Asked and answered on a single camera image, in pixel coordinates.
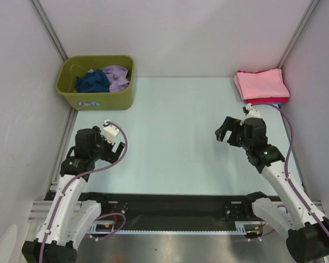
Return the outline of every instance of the robotic arm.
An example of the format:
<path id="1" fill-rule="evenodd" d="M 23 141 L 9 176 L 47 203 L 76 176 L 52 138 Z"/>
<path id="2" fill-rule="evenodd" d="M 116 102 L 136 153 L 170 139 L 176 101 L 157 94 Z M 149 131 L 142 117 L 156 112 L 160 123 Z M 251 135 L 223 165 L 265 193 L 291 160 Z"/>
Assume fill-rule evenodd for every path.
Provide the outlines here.
<path id="1" fill-rule="evenodd" d="M 285 174 L 285 159 L 277 147 L 268 144 L 266 125 L 259 111 L 248 104 L 243 108 L 244 119 L 227 117 L 215 132 L 217 140 L 223 141 L 227 131 L 231 131 L 228 143 L 242 147 L 248 161 L 272 185 L 283 201 L 288 214 L 273 205 L 261 192 L 246 197 L 250 209 L 257 217 L 269 223 L 286 241 L 288 251 L 297 263 L 309 262 L 329 255 L 329 238 L 312 213 L 329 231 L 329 219 L 320 211 L 300 186 L 292 174 Z"/>
<path id="2" fill-rule="evenodd" d="M 35 240 L 26 241 L 22 248 L 28 263 L 38 263 L 46 234 L 48 235 L 43 253 L 44 262 L 76 262 L 77 249 L 88 228 L 101 213 L 106 214 L 108 211 L 107 203 L 95 198 L 82 202 L 79 212 L 73 215 L 73 209 L 87 184 L 89 175 L 77 178 L 72 183 L 71 180 L 76 175 L 94 170 L 95 162 L 99 159 L 115 163 L 125 147 L 121 142 L 116 152 L 112 151 L 119 132 L 119 129 L 108 121 L 104 122 L 102 130 L 94 126 L 92 129 L 77 132 L 76 146 L 70 148 L 67 158 L 61 164 L 61 177 L 48 216 Z"/>

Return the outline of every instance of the folded pink towel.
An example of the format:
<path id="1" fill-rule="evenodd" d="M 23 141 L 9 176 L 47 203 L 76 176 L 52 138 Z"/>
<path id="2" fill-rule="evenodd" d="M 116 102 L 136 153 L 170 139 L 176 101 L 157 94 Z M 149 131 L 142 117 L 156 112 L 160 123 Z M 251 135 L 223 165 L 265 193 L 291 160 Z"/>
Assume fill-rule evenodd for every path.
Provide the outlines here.
<path id="1" fill-rule="evenodd" d="M 290 97 L 289 91 L 283 83 L 281 70 L 277 68 L 257 73 L 238 71 L 234 81 L 243 100 Z"/>

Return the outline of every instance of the white table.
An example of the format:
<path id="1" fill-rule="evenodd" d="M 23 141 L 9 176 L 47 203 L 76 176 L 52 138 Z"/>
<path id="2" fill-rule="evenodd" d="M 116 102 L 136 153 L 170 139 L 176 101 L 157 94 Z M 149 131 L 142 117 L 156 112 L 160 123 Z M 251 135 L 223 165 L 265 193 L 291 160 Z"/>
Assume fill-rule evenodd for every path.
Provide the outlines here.
<path id="1" fill-rule="evenodd" d="M 124 160 L 92 174 L 84 191 L 178 195 L 262 191 L 276 195 L 242 148 L 215 139 L 214 131 L 226 116 L 244 117 L 244 103 L 231 78 L 138 78 L 135 82 L 130 109 L 78 113 L 70 147 L 79 129 L 101 127 L 106 119 L 119 124 L 129 141 Z M 289 142 L 279 112 L 264 105 L 258 109 L 269 143 L 285 156 Z M 98 161 L 96 168 L 107 164 Z M 293 156 L 290 171 L 300 182 Z"/>

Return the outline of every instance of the olive green bin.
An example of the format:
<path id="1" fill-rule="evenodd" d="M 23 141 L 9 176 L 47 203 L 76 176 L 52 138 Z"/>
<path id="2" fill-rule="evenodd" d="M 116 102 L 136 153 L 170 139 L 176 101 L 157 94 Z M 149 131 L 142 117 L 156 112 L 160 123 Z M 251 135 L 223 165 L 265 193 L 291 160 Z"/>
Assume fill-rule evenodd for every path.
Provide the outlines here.
<path id="1" fill-rule="evenodd" d="M 78 93 L 75 90 L 76 77 L 83 77 L 91 68 L 118 65 L 128 69 L 129 86 L 115 93 Z M 125 55 L 74 56 L 67 59 L 59 73 L 56 90 L 76 110 L 126 110 L 133 103 L 134 61 Z"/>

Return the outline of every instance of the white wall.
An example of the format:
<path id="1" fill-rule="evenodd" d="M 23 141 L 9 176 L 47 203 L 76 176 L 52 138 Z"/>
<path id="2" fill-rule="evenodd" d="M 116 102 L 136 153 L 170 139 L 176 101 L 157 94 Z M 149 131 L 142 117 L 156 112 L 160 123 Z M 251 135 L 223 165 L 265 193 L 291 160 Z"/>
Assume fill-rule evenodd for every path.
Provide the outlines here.
<path id="1" fill-rule="evenodd" d="M 16 224 L 23 240 L 46 190 L 69 112 L 54 90 L 61 64 L 30 2 L 0 0 L 0 238 Z"/>
<path id="2" fill-rule="evenodd" d="M 283 72 L 291 93 L 284 109 L 294 125 L 306 187 L 329 216 L 329 0 L 321 3 Z"/>
<path id="3" fill-rule="evenodd" d="M 278 66 L 310 0 L 41 0 L 68 56 L 128 54 L 140 77 Z"/>

